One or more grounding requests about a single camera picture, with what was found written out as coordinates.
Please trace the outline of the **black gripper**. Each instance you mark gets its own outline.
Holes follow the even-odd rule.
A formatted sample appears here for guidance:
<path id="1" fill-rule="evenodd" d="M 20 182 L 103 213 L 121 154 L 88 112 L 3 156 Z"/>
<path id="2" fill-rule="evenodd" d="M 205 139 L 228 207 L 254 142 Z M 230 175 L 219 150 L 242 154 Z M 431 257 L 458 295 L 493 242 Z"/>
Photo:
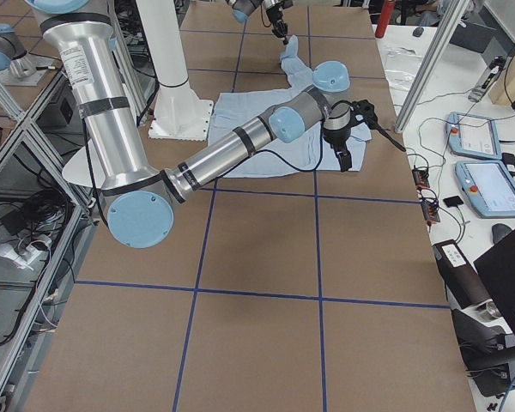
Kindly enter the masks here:
<path id="1" fill-rule="evenodd" d="M 323 125 L 323 139 L 335 151 L 342 173 L 349 171 L 353 166 L 352 155 L 347 147 L 347 140 L 351 135 L 351 129 L 352 127 L 349 124 L 338 129 L 326 124 Z"/>
<path id="2" fill-rule="evenodd" d="M 282 43 L 288 44 L 288 24 L 283 20 L 282 6 L 272 6 L 265 11 L 270 25 L 271 32 L 276 37 L 282 37 Z"/>

